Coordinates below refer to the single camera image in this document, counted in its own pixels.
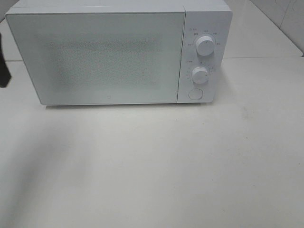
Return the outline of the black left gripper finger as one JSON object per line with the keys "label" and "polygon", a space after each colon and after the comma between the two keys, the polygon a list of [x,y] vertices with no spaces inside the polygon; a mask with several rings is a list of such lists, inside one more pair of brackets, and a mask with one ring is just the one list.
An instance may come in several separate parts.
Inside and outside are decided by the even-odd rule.
{"label": "black left gripper finger", "polygon": [[11,74],[3,56],[2,35],[0,34],[0,88],[7,87],[10,80],[11,80]]}

